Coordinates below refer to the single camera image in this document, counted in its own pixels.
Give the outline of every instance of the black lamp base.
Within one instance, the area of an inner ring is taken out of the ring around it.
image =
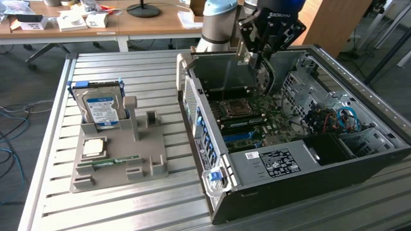
[[[127,12],[137,18],[151,18],[160,14],[160,9],[152,5],[144,4],[144,8],[141,8],[140,4],[131,5],[127,7]]]

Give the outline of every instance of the metal table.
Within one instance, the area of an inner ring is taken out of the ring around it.
[[[212,226],[176,99],[181,51],[79,54],[68,57],[55,97],[19,230],[387,230],[410,222],[411,157],[363,184],[241,220]],[[167,178],[71,194],[80,111],[67,80],[123,78],[136,113],[163,119]]]

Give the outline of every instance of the blue cable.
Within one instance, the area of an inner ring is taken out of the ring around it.
[[[5,199],[4,201],[0,202],[0,205],[3,205],[4,203],[9,202],[9,201],[19,195],[20,191],[23,190],[23,187],[24,187],[24,176],[23,176],[23,168],[21,168],[21,164],[20,164],[20,160],[19,160],[17,155],[12,152],[12,150],[5,149],[5,148],[0,148],[0,151],[5,151],[5,152],[8,152],[8,153],[11,153],[11,154],[13,155],[13,158],[15,158],[15,160],[16,160],[16,162],[17,162],[17,167],[19,167],[20,176],[21,176],[20,188],[19,188],[19,190],[17,190],[17,192],[16,192],[15,194],[9,195],[9,196],[7,197],[7,199]]]
[[[352,116],[354,116],[354,123],[356,124],[356,127],[358,127],[358,129],[356,130],[360,130],[359,128],[360,128],[360,122],[359,122],[359,119],[358,119],[358,115],[356,115],[356,113],[355,113],[355,111],[354,111],[354,109],[351,108],[351,107],[342,107],[338,111],[336,111],[336,118],[338,118],[338,121],[339,121],[339,123],[340,123],[340,126],[342,127],[344,127],[344,123],[343,123],[343,121],[340,120],[340,111],[342,110],[347,110],[347,111],[350,111],[351,113],[352,113]]]
[[[23,119],[25,121],[25,127],[24,129],[20,131],[20,133],[17,135],[15,135],[12,138],[3,138],[3,141],[0,141],[0,143],[4,143],[7,141],[11,141],[12,139],[17,138],[28,129],[28,126],[31,124],[29,120],[27,118],[21,118],[21,117],[13,117],[11,115],[8,115],[7,113],[4,113],[3,111],[0,111],[0,114],[4,115],[5,117],[11,118],[11,119]]]

